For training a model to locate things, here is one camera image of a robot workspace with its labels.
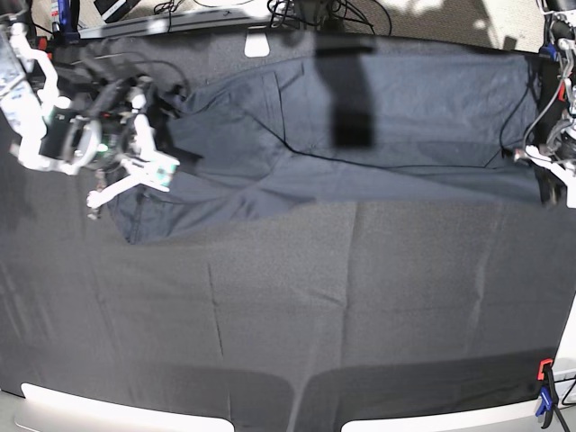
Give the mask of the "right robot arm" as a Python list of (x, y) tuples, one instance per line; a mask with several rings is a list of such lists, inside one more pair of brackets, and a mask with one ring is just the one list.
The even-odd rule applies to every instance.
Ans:
[(162, 151), (149, 120), (151, 76), (107, 70), (106, 56), (55, 65), (32, 46), (23, 13), (1, 13), (1, 112), (19, 136), (10, 151), (33, 171), (94, 172), (86, 197), (91, 219), (138, 186), (170, 190), (180, 162)]

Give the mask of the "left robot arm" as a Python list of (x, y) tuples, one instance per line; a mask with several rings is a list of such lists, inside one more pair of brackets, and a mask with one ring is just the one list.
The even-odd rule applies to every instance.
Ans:
[[(514, 152), (516, 161), (526, 160), (540, 170), (541, 195), (544, 203), (558, 200), (556, 181), (565, 190), (566, 206), (575, 207), (575, 3), (573, 1), (538, 1), (544, 17), (544, 45), (551, 59), (559, 65), (558, 84), (549, 101), (527, 127), (522, 147)], [(562, 103), (559, 120), (546, 133), (544, 140), (529, 143), (536, 125), (556, 103)]]

